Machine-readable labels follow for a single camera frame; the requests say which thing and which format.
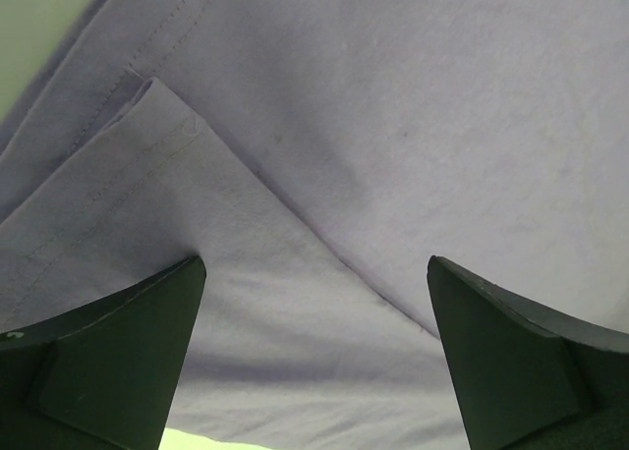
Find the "purple t shirt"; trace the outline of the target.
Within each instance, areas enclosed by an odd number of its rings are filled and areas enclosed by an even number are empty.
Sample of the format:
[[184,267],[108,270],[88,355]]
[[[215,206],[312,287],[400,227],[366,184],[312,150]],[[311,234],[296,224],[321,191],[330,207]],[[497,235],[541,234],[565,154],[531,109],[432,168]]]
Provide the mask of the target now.
[[165,428],[473,449],[434,255],[628,336],[628,0],[95,0],[1,126],[1,335],[202,260]]

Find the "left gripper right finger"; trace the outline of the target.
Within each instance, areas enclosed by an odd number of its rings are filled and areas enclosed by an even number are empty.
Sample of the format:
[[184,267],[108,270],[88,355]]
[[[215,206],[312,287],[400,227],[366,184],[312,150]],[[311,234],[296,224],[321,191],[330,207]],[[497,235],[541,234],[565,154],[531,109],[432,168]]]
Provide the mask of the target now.
[[473,449],[625,449],[628,336],[442,256],[429,296]]

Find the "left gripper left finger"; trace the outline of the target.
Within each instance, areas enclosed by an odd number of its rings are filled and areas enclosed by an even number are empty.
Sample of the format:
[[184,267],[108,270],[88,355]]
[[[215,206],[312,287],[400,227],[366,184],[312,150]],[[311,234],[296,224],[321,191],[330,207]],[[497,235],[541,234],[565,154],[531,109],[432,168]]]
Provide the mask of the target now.
[[158,448],[204,283],[205,266],[193,256],[2,333],[2,448]]

